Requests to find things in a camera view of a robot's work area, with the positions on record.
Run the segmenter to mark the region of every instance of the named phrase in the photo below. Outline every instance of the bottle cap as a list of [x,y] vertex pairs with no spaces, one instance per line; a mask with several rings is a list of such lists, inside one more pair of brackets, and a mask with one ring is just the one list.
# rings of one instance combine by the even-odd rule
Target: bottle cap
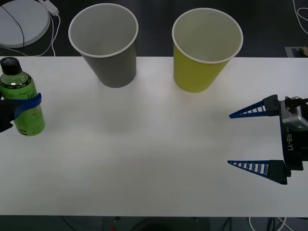
[[15,76],[22,72],[18,59],[6,57],[0,60],[2,72],[8,76]]

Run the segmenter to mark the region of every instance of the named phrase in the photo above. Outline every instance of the green bottle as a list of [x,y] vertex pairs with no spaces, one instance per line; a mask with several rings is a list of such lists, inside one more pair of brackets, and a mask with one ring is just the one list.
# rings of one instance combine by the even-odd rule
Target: green bottle
[[[37,96],[34,81],[30,75],[22,71],[19,61],[13,57],[0,60],[3,75],[0,76],[0,91],[5,99],[25,100]],[[45,128],[40,106],[21,113],[14,123],[19,133],[34,136]]]

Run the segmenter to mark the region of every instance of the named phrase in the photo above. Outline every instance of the yellow paper cup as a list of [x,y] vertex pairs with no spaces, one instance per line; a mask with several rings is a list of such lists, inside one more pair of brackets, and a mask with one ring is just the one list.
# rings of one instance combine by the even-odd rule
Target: yellow paper cup
[[198,8],[185,12],[172,28],[174,80],[188,92],[207,89],[243,44],[238,23],[226,13]]

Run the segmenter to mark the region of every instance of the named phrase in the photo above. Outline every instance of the white table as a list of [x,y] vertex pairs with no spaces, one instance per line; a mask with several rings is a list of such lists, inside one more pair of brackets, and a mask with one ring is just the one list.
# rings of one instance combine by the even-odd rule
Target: white table
[[308,217],[308,169],[279,185],[227,163],[283,159],[278,117],[229,114],[308,97],[308,59],[234,58],[202,93],[175,84],[171,57],[138,58],[120,89],[81,57],[19,60],[46,127],[0,134],[1,215]]

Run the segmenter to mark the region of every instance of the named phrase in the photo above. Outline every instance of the paper cup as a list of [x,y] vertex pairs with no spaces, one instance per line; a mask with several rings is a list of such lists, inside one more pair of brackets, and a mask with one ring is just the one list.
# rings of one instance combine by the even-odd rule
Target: paper cup
[[174,80],[183,90],[207,89],[243,44],[237,22],[222,11],[198,8],[182,14],[172,28]]
[[130,83],[136,75],[138,22],[123,6],[103,3],[79,12],[68,37],[99,80],[111,88]]

